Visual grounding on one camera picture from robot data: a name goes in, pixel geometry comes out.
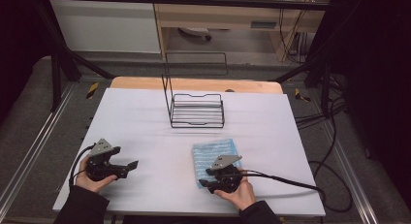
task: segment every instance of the black metal frame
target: black metal frame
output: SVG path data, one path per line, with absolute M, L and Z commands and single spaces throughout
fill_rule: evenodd
M 93 63 L 82 58 L 75 52 L 71 51 L 61 34 L 58 26 L 52 21 L 51 14 L 45 9 L 45 1 L 32 0 L 33 5 L 40 16 L 43 25 L 47 29 L 47 39 L 49 47 L 54 51 L 52 54 L 53 70 L 53 106 L 54 111 L 61 101 L 61 87 L 59 70 L 63 69 L 68 80 L 79 80 L 81 74 L 75 62 L 80 63 L 88 69 L 96 72 L 106 79 L 113 79 L 112 75 Z M 225 6 L 225 7 L 244 7 L 244 8 L 264 8 L 264 9 L 291 9 L 291 10 L 312 10 L 312 11 L 330 11 L 348 8 L 342 4 L 333 3 L 306 3 L 290 2 L 275 0 L 78 0 L 78 1 L 96 1 L 96 2 L 120 2 L 120 3 L 151 3 L 151 4 L 178 4 L 178 5 L 202 5 L 202 6 Z
M 172 62 L 169 55 L 222 55 L 222 62 Z M 171 67 L 207 65 L 212 67 L 222 66 L 222 73 L 172 73 Z M 192 95 L 188 93 L 174 93 L 172 77 L 223 77 L 229 74 L 227 56 L 224 52 L 168 52 L 164 64 L 164 74 L 161 76 L 167 110 L 169 112 L 172 128 L 223 128 L 225 124 L 224 103 L 221 94 L 207 93 L 203 95 Z

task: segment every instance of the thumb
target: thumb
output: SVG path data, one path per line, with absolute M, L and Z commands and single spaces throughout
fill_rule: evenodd
M 99 183 L 100 183 L 101 187 L 104 187 L 104 186 L 107 186 L 107 185 L 111 184 L 116 179 L 117 179 L 116 175 L 111 175 L 111 176 L 107 176 L 104 179 L 100 180 Z
M 215 190 L 215 191 L 214 191 L 214 194 L 217 195 L 217 196 L 219 196 L 220 198 L 226 199 L 226 200 L 227 200 L 227 198 L 228 198 L 228 196 L 229 196 L 228 193 L 226 193 L 226 192 L 224 192 L 224 191 L 222 191 L 222 190 Z

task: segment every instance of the white surface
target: white surface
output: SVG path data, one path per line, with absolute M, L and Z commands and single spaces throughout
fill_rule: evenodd
M 160 53 L 151 4 L 51 0 L 68 47 Z
M 80 150 L 105 138 L 121 146 L 113 164 L 140 160 L 127 178 L 100 193 L 111 200 L 108 211 L 237 215 L 230 203 L 195 181 L 193 144 L 227 138 L 234 140 L 244 169 L 315 184 L 286 95 L 226 92 L 222 97 L 223 129 L 172 129 L 163 90 L 107 89 Z M 257 199 L 279 215 L 325 215 L 317 192 L 267 178 L 249 181 Z M 61 210 L 68 193 L 66 180 L 54 210 Z

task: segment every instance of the gray carpet floor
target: gray carpet floor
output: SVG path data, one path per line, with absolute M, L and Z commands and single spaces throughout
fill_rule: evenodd
M 233 55 L 230 60 L 238 61 L 235 60 L 236 56 L 238 55 Z M 156 63 L 100 61 L 96 64 L 121 76 L 156 77 L 162 73 L 162 67 Z M 256 64 L 258 63 L 244 62 L 232 65 L 229 67 L 230 73 L 225 79 L 270 80 L 283 75 L 293 67 Z M 63 82 L 64 86 L 72 84 L 75 86 L 73 96 L 54 126 L 30 174 L 19 189 L 7 212 L 4 223 L 49 223 L 55 217 L 56 213 L 51 208 L 58 195 L 57 188 L 64 182 L 105 88 L 110 86 L 111 83 L 110 80 L 98 79 L 87 69 L 81 68 L 81 71 L 84 74 L 82 81 Z M 305 74 L 300 74 L 282 84 L 284 93 L 289 96 L 290 105 L 295 116 L 318 113 L 313 102 L 305 102 L 295 98 L 296 88 L 305 97 L 320 92 L 319 88 L 307 89 L 303 84 L 304 78 Z M 99 87 L 92 99 L 86 99 L 86 94 L 94 81 L 99 82 Z M 47 121 L 50 115 L 50 107 L 50 65 L 48 60 L 41 60 L 35 66 L 30 81 L 9 116 L 0 125 L 0 152 L 2 155 L 0 162 L 0 191 L 6 189 L 20 162 L 24 159 L 43 124 Z M 337 138 L 364 188 L 366 197 L 369 199 L 379 223 L 411 223 L 409 209 L 401 200 L 381 164 L 378 161 L 366 158 L 364 146 L 351 121 L 350 113 L 340 112 L 335 116 L 335 122 Z M 308 160 L 321 160 L 330 147 L 330 140 L 326 134 L 324 124 L 321 122 L 300 130 L 300 137 Z M 339 165 L 333 154 L 328 159 L 327 164 L 341 175 Z M 330 207 L 346 207 L 349 201 L 348 194 L 334 175 L 323 169 L 318 174 L 316 181 L 326 191 Z M 326 209 L 326 213 L 325 223 L 363 223 L 355 205 L 347 212 L 339 213 Z M 285 223 L 319 222 L 319 218 L 285 217 Z

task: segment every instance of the floor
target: floor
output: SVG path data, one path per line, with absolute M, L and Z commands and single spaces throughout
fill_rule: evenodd
M 174 29 L 169 51 L 224 51 L 230 69 L 228 78 L 233 80 L 272 80 L 298 66 L 298 63 L 291 61 L 293 58 L 286 62 L 276 60 L 265 32 L 216 29 L 210 30 L 210 34 L 212 39 L 207 41 Z M 162 67 L 152 61 L 136 64 L 134 60 L 125 58 L 121 62 L 97 60 L 96 64 L 122 76 L 158 76 L 162 73 Z M 81 71 L 83 78 L 80 82 L 64 82 L 65 91 L 72 94 L 63 102 L 64 109 L 60 113 L 51 113 L 49 61 L 40 61 L 8 118 L 1 123 L 0 150 L 4 156 L 0 162 L 0 191 L 4 192 L 0 199 L 0 214 L 5 216 L 0 215 L 0 218 L 4 218 L 3 223 L 52 223 L 55 212 L 51 207 L 58 194 L 58 187 L 73 163 L 81 138 L 86 135 L 87 126 L 92 121 L 105 87 L 110 86 L 109 80 L 103 80 L 85 68 L 81 68 Z M 282 83 L 295 117 L 319 112 L 317 101 L 320 89 L 306 88 L 303 84 L 305 76 L 300 74 Z M 335 79 L 343 80 L 339 76 L 335 76 Z M 95 81 L 99 82 L 96 93 L 92 99 L 85 99 Z M 299 99 L 296 99 L 296 88 L 300 91 Z M 339 91 L 332 92 L 332 98 L 339 95 Z M 50 124 L 51 118 L 58 120 Z M 311 123 L 314 122 L 299 124 L 300 137 L 308 160 L 318 161 L 331 145 L 333 128 L 329 120 L 309 126 Z M 353 197 L 356 202 L 345 212 L 326 208 L 324 222 L 411 223 L 409 209 L 382 166 L 378 161 L 366 158 L 350 114 L 340 112 L 335 116 L 335 123 L 338 148 L 327 164 L 355 188 Z M 38 138 L 39 133 L 45 137 Z M 354 181 L 352 177 L 347 177 L 347 172 L 354 174 Z M 331 171 L 321 170 L 316 181 L 328 194 L 328 206 L 339 209 L 347 207 L 350 201 L 347 191 Z M 285 217 L 284 220 L 285 223 L 320 222 L 319 218 L 306 217 Z

